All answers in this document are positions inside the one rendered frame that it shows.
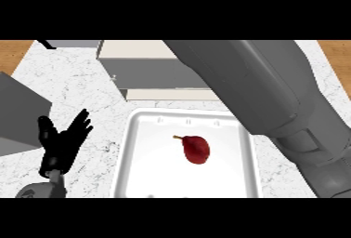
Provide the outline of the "dark red fruit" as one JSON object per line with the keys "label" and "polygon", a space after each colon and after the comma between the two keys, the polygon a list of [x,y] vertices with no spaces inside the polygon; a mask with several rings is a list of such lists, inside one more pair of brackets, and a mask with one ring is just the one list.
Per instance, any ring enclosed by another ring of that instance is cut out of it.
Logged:
{"label": "dark red fruit", "polygon": [[199,136],[172,136],[182,143],[185,159],[191,164],[200,165],[209,157],[209,146],[206,140]]}

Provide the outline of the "white tray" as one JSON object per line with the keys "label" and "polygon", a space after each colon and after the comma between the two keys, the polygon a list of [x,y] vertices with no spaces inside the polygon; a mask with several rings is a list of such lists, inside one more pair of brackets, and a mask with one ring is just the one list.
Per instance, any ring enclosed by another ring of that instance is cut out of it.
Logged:
{"label": "white tray", "polygon": [[[202,137],[209,157],[185,160],[182,136]],[[259,198],[253,139],[230,112],[141,108],[126,128],[112,198]]]}

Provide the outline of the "grey box appliance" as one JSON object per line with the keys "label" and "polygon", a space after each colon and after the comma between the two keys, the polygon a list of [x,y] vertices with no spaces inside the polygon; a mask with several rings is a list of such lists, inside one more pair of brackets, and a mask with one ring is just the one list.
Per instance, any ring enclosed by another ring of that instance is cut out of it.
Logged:
{"label": "grey box appliance", "polygon": [[0,156],[35,150],[36,119],[48,115],[50,101],[0,72]]}

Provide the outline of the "grey and cream tiered shelf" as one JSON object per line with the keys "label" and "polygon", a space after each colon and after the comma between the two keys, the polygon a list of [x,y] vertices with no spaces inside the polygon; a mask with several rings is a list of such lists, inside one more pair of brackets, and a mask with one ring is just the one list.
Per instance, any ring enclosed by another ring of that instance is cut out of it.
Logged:
{"label": "grey and cream tiered shelf", "polygon": [[97,60],[125,100],[218,100],[162,40],[103,40]]}

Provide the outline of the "grey flat object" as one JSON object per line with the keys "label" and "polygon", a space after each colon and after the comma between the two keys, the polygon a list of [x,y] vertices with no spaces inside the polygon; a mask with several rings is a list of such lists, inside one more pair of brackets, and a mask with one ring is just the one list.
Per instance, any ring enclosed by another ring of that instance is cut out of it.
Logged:
{"label": "grey flat object", "polygon": [[98,40],[39,40],[45,49],[56,49],[59,47],[97,47]]}

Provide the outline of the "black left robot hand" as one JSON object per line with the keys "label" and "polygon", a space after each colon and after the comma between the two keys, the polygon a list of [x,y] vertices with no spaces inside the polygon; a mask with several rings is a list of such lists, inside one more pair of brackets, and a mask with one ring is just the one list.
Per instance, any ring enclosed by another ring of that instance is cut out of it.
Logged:
{"label": "black left robot hand", "polygon": [[47,179],[51,170],[59,170],[62,175],[67,173],[93,126],[87,110],[79,111],[67,129],[62,132],[57,132],[47,116],[39,116],[36,123],[38,140],[45,150],[38,174]]}

